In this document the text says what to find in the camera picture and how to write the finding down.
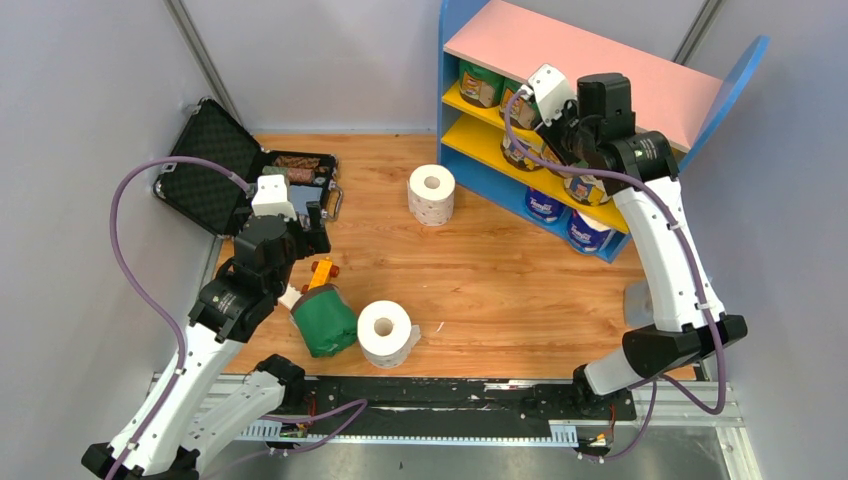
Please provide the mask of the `plain green roll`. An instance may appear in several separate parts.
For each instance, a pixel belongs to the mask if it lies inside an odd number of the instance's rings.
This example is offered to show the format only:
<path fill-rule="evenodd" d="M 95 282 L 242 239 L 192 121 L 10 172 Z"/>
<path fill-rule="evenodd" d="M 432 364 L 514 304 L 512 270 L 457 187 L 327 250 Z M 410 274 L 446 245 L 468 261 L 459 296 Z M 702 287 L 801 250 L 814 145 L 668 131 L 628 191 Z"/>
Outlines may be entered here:
<path fill-rule="evenodd" d="M 505 78 L 467 60 L 459 61 L 459 91 L 467 103 L 492 108 L 500 105 Z"/>

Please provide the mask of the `white paper towel roll front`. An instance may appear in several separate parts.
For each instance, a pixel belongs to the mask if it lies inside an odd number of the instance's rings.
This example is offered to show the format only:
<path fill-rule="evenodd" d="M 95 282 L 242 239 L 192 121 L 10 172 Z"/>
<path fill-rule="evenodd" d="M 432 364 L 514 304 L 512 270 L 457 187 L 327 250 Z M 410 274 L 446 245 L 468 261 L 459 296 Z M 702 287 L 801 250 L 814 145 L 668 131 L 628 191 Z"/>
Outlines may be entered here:
<path fill-rule="evenodd" d="M 398 303 L 379 300 L 359 314 L 357 336 L 365 358 L 375 367 L 393 369 L 403 364 L 421 339 L 420 327 Z"/>

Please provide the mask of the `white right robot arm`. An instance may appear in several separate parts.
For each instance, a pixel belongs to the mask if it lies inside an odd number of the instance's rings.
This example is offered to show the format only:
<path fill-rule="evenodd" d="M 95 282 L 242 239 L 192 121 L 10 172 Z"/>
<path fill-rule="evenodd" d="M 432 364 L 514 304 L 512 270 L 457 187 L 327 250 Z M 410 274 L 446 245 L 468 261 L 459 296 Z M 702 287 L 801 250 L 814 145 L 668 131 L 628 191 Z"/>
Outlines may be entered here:
<path fill-rule="evenodd" d="M 621 347 L 576 372 L 571 403 L 596 417 L 611 394 L 708 356 L 747 334 L 726 312 L 693 245 L 673 149 L 659 131 L 639 133 L 631 84 L 620 73 L 584 76 L 575 86 L 542 65 L 528 86 L 541 115 L 536 131 L 556 171 L 592 175 L 624 218 L 646 276 L 653 322 L 627 332 Z"/>

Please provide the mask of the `cream roll blue picture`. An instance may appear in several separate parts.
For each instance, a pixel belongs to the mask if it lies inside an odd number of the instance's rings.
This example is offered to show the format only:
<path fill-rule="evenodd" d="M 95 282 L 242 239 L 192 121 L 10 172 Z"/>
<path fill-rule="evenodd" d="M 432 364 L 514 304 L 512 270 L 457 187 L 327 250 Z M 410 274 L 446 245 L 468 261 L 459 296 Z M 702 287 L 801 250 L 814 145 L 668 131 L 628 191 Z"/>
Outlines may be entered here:
<path fill-rule="evenodd" d="M 527 141 L 518 137 L 518 144 L 522 145 L 536 157 L 541 157 L 543 144 L 540 141 Z M 504 134 L 502 137 L 500 151 L 507 163 L 520 171 L 535 172 L 543 169 L 543 166 L 525 156 L 507 134 Z"/>

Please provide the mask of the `blue Tempo tissue pack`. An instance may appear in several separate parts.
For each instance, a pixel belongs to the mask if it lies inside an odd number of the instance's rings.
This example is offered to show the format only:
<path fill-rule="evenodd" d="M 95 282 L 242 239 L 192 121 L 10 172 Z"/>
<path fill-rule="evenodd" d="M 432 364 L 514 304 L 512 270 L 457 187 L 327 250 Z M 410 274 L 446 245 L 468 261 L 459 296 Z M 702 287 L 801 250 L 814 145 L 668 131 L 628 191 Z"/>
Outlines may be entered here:
<path fill-rule="evenodd" d="M 532 187 L 526 188 L 524 205 L 531 217 L 546 224 L 559 221 L 566 210 L 562 202 Z"/>

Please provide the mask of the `green roll brown band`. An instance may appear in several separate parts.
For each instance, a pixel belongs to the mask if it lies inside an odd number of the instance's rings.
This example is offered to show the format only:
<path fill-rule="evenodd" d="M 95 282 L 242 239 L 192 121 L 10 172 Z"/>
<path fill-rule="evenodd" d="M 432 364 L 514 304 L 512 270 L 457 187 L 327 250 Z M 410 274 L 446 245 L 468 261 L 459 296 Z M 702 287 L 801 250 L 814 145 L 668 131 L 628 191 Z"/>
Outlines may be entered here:
<path fill-rule="evenodd" d="M 552 163 L 552 164 L 562 166 L 562 162 L 557 157 L 556 153 L 546 143 L 542 144 L 541 151 L 540 151 L 540 157 L 548 163 Z M 560 172 L 556 169 L 547 168 L 547 170 L 550 171 L 553 175 L 556 175 L 560 178 L 567 178 L 568 177 L 567 174 L 562 173 L 562 172 Z"/>

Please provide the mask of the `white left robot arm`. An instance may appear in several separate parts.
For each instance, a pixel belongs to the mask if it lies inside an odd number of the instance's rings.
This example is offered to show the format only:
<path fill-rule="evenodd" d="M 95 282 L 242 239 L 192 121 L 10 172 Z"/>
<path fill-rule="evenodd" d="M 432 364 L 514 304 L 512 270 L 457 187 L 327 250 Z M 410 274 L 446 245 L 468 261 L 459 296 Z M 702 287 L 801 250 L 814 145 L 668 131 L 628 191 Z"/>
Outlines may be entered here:
<path fill-rule="evenodd" d="M 200 289 L 153 392 L 112 440 L 83 454 L 83 467 L 97 478 L 197 479 L 261 416 L 304 405 L 304 370 L 272 354 L 235 393 L 198 412 L 223 368 L 278 306 L 295 262 L 330 250 L 317 203 L 307 205 L 308 228 L 285 200 L 255 201 L 252 210 L 233 241 L 233 255 Z"/>

